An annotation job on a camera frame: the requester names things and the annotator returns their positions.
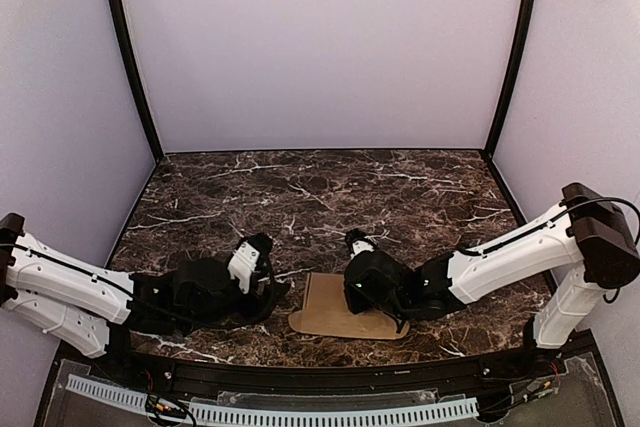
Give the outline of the brown cardboard box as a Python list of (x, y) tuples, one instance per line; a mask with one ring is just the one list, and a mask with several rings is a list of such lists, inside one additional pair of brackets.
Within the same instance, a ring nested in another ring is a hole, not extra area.
[(394, 320), (378, 310), (351, 313), (343, 277), (326, 273), (307, 275), (302, 308), (289, 314), (288, 323), (302, 334), (358, 340), (393, 341), (409, 332), (408, 324), (397, 330)]

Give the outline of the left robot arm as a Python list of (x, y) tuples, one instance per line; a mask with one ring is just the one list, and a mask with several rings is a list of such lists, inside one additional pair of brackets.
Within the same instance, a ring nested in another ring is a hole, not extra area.
[(99, 358), (128, 346), (130, 332), (189, 335), (234, 330), (268, 318), (289, 292), (270, 261), (269, 236), (242, 238), (226, 261), (203, 257), (161, 275), (91, 265), (1, 219), (1, 307)]

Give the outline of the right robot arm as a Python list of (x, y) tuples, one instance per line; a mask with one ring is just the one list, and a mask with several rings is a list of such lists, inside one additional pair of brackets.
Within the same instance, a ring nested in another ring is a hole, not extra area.
[(599, 301), (612, 303), (639, 276), (639, 235), (623, 211), (628, 201), (581, 183), (533, 221), (484, 244), (458, 247), (412, 269), (364, 232), (345, 236), (351, 260), (343, 274), (348, 309), (377, 309), (398, 329), (461, 311), (484, 296), (543, 271), (569, 271), (525, 335), (535, 349), (558, 350)]

